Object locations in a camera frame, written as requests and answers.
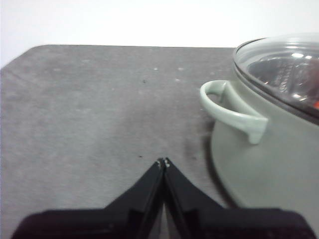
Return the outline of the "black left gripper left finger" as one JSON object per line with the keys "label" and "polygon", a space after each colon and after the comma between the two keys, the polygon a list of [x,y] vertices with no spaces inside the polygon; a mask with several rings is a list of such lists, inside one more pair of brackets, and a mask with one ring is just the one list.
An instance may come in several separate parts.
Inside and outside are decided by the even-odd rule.
{"label": "black left gripper left finger", "polygon": [[158,159],[127,191],[100,209],[49,210],[24,218],[14,239],[156,238],[163,204],[163,159]]}

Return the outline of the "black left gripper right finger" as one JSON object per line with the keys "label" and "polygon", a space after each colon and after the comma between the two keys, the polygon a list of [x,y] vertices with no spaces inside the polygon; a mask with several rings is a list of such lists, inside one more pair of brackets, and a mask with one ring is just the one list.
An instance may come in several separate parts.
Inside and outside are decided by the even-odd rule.
{"label": "black left gripper right finger", "polygon": [[276,208],[227,209],[193,185],[168,158],[166,207],[181,239],[314,239],[300,214]]}

